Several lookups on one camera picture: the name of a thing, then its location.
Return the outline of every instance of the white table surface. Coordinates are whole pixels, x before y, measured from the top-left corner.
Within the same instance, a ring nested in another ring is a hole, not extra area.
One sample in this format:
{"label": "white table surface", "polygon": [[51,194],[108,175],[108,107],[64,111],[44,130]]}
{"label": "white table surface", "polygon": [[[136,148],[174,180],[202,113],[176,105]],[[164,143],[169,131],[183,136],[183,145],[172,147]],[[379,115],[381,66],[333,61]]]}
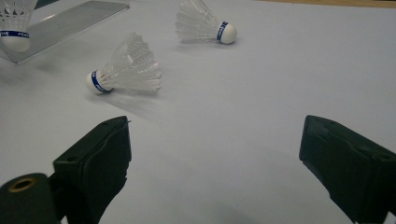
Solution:
{"label": "white table surface", "polygon": [[[96,124],[126,115],[128,181],[101,223],[351,223],[299,161],[304,118],[395,151],[396,10],[207,5],[236,26],[234,44],[181,43],[177,0],[140,0],[23,64],[1,61],[0,183],[52,174]],[[92,95],[85,76],[133,31],[154,51],[163,88]]]}

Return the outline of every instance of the white feather shuttlecock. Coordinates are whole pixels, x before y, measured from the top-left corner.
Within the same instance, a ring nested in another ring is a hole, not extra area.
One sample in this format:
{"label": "white feather shuttlecock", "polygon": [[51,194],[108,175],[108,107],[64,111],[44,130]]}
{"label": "white feather shuttlecock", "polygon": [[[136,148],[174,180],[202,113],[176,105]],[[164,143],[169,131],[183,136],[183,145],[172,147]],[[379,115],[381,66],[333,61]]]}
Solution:
{"label": "white feather shuttlecock", "polygon": [[217,39],[231,44],[236,29],[227,21],[220,22],[202,0],[183,0],[177,13],[177,35],[187,41]]}
{"label": "white feather shuttlecock", "polygon": [[112,89],[157,91],[161,88],[162,72],[154,61],[149,44],[141,35],[128,35],[117,47],[105,68],[87,75],[86,84],[95,94]]}
{"label": "white feather shuttlecock", "polygon": [[0,1],[0,26],[3,44],[15,52],[30,48],[29,34],[26,32],[37,0]]}

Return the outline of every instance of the blue band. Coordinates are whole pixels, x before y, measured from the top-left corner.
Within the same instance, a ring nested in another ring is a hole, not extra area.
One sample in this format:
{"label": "blue band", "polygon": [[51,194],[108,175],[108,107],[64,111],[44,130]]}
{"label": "blue band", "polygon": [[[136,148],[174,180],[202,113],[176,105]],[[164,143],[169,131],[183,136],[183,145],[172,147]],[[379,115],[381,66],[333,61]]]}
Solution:
{"label": "blue band", "polygon": [[223,24],[220,26],[219,31],[218,31],[218,38],[217,40],[221,40],[222,33],[224,32],[225,27],[227,26],[228,22],[224,21]]}
{"label": "blue band", "polygon": [[28,33],[19,32],[19,31],[1,31],[1,36],[16,36],[16,37],[29,38]]}
{"label": "blue band", "polygon": [[102,93],[111,92],[111,91],[105,90],[103,87],[101,87],[99,85],[98,79],[96,78],[96,71],[92,72],[91,78],[92,78],[93,86],[95,86],[97,90],[101,91]]}

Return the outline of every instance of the black object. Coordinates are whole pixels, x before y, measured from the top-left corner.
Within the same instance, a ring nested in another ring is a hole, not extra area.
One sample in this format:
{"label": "black object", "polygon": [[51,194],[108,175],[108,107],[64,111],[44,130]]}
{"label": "black object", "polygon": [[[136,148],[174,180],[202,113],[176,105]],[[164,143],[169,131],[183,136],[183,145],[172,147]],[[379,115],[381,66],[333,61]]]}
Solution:
{"label": "black object", "polygon": [[52,4],[54,2],[58,2],[59,0],[38,0],[35,4],[35,9],[44,7],[46,5]]}
{"label": "black object", "polygon": [[329,119],[307,116],[300,160],[352,222],[396,215],[396,155]]}
{"label": "black object", "polygon": [[0,188],[0,223],[96,224],[121,191],[131,160],[128,119],[100,123],[53,162],[55,173]]}

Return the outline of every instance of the transparent acrylic sheet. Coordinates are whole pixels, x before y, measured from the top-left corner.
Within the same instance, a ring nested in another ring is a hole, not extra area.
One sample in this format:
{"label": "transparent acrylic sheet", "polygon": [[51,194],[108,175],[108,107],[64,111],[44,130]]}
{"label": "transparent acrylic sheet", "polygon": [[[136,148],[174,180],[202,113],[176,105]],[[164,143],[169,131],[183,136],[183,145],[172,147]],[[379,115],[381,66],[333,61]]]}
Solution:
{"label": "transparent acrylic sheet", "polygon": [[129,7],[128,2],[88,1],[64,12],[35,23],[28,28],[31,47],[22,53],[8,50],[0,41],[6,55],[0,55],[14,63],[21,62],[79,31]]}

